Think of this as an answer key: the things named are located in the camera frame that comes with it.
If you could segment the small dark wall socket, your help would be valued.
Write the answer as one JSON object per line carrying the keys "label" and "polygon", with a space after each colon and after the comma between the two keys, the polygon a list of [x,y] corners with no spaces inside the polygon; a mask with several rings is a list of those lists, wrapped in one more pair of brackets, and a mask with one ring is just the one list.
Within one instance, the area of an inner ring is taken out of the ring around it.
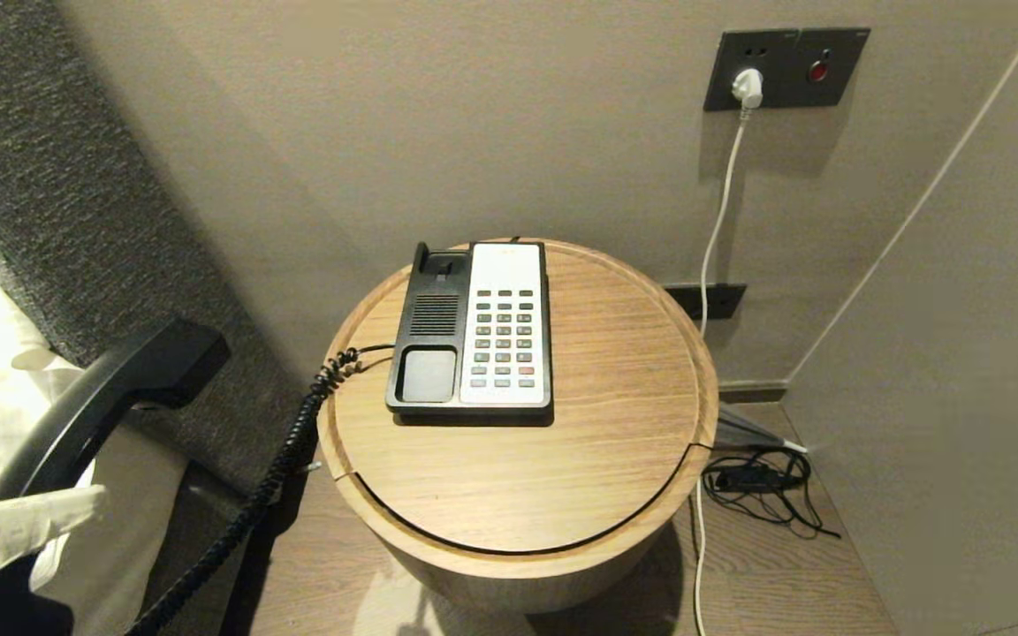
{"label": "small dark wall socket", "polygon": [[746,284],[667,285],[664,290],[692,321],[730,321],[746,295]]}

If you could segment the dark grey bed base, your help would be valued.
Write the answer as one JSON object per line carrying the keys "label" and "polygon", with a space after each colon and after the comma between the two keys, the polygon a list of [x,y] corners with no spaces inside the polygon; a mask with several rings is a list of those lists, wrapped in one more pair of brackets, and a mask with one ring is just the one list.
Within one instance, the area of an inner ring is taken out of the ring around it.
{"label": "dark grey bed base", "polygon": [[[194,462],[187,464],[156,559],[150,569],[142,613],[149,612],[167,589],[197,564],[239,514],[244,496],[226,486]],[[201,585],[173,619],[159,631],[132,631],[134,636],[219,636],[229,616],[246,541]]]}

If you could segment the black and white telephone base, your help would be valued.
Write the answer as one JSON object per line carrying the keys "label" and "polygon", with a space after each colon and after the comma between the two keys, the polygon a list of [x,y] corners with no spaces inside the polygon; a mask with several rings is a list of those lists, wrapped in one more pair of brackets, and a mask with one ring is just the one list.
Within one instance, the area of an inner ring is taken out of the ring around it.
{"label": "black and white telephone base", "polygon": [[546,427],[553,385],[542,243],[420,243],[393,346],[388,410],[404,424]]}

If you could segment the white power plug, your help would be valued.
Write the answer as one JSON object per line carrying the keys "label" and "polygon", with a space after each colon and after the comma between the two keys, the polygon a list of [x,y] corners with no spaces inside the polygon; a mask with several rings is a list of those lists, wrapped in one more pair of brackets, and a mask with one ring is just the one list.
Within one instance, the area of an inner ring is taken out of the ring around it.
{"label": "white power plug", "polygon": [[739,120],[744,124],[764,105],[764,73],[756,68],[742,70],[733,80],[732,94],[739,102]]}

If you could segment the beige bed mattress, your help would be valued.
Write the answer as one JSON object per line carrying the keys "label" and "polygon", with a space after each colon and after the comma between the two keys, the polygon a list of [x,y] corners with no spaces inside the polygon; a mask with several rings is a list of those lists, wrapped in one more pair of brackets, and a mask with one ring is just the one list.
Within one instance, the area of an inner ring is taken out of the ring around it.
{"label": "beige bed mattress", "polygon": [[106,488],[97,514],[39,553],[38,595],[72,611],[72,636],[120,636],[142,612],[187,458],[147,435],[161,411],[130,411],[106,439],[80,486]]}

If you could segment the wooden skirting board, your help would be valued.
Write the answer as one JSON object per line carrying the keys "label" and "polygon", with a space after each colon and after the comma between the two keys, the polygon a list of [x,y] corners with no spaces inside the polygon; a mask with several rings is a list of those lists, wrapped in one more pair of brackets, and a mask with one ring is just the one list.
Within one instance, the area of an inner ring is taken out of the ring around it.
{"label": "wooden skirting board", "polygon": [[718,394],[727,404],[778,403],[787,387],[787,382],[729,382],[719,387]]}

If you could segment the transparent folded umbrella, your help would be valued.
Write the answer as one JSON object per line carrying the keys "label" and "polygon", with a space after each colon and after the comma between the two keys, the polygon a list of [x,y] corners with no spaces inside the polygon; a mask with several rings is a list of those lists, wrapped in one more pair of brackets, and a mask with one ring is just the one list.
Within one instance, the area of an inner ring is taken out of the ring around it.
{"label": "transparent folded umbrella", "polygon": [[719,408],[718,426],[712,449],[715,451],[789,450],[801,454],[809,452],[802,444],[764,429],[747,415],[728,405]]}

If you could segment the dark grey wall outlet plate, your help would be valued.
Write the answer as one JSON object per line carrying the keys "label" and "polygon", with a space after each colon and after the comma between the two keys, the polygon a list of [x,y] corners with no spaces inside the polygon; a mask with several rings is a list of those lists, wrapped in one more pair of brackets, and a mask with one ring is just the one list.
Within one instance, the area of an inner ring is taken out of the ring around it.
{"label": "dark grey wall outlet plate", "polygon": [[733,96],[733,80],[743,70],[755,69],[764,77],[761,108],[791,108],[791,69],[799,28],[727,31],[722,33],[715,56],[703,111],[735,111],[740,101]]}

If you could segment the round wooden side table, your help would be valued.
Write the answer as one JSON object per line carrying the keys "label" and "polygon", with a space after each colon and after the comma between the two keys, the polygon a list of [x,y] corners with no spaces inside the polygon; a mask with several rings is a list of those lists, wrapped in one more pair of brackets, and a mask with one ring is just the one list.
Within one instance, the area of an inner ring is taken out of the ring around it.
{"label": "round wooden side table", "polygon": [[538,424],[400,416],[398,354],[367,353],[316,418],[337,492],[425,587],[488,612],[586,602],[627,576],[694,490],[718,375],[662,286],[545,240],[553,411]]}

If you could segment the dark grey red button plate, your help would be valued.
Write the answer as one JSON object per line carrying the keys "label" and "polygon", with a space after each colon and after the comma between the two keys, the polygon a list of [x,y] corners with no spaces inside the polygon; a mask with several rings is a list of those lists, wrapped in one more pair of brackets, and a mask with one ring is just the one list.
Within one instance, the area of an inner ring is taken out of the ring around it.
{"label": "dark grey red button plate", "polygon": [[840,104],[870,36],[868,27],[801,28],[777,77],[777,108]]}

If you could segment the grey upholstered headboard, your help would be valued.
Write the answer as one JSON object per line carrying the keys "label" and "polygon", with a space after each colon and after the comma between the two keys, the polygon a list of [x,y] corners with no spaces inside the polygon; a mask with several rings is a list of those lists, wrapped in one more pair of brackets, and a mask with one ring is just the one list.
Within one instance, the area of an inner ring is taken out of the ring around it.
{"label": "grey upholstered headboard", "polygon": [[0,0],[0,286],[60,357],[88,367],[169,319],[231,357],[193,405],[142,426],[249,495],[300,394],[157,180],[51,0]]}

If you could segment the black telephone handset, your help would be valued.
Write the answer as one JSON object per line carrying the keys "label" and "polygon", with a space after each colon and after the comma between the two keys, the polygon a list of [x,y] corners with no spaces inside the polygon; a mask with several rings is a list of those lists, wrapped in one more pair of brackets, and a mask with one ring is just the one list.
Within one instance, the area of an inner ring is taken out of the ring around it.
{"label": "black telephone handset", "polygon": [[186,407],[230,357],[219,331],[186,319],[118,343],[74,380],[5,464],[0,502],[73,487],[129,411]]}

